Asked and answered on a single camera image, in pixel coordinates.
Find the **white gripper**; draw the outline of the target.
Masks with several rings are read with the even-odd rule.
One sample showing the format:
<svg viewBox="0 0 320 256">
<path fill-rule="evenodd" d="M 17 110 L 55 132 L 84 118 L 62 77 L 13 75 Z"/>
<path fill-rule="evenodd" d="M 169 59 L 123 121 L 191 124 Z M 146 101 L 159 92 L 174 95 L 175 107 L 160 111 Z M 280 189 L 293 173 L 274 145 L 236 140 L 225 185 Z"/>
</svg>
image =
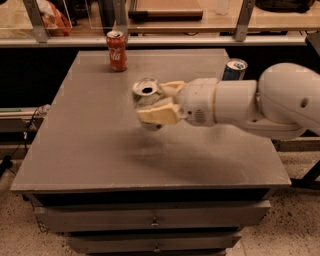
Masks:
<svg viewBox="0 0 320 256">
<path fill-rule="evenodd" d="M 175 125 L 180 121 L 182 110 L 182 118 L 190 125 L 212 127 L 215 125 L 213 103 L 218 82 L 216 78 L 198 78 L 187 84 L 184 81 L 160 83 L 163 95 L 178 102 L 180 107 L 167 103 L 138 109 L 138 117 L 146 123 Z"/>
</svg>

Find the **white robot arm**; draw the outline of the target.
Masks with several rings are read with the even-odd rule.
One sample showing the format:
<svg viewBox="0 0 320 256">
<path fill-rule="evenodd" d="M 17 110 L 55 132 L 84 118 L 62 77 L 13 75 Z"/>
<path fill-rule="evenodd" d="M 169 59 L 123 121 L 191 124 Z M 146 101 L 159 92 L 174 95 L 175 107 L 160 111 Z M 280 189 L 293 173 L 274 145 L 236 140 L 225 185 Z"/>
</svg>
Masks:
<svg viewBox="0 0 320 256">
<path fill-rule="evenodd" d="M 320 135 L 320 74 L 294 63 L 266 69 L 258 80 L 198 78 L 159 83 L 144 78 L 132 87 L 141 123 L 233 125 L 271 139 L 293 139 L 310 130 Z"/>
</svg>

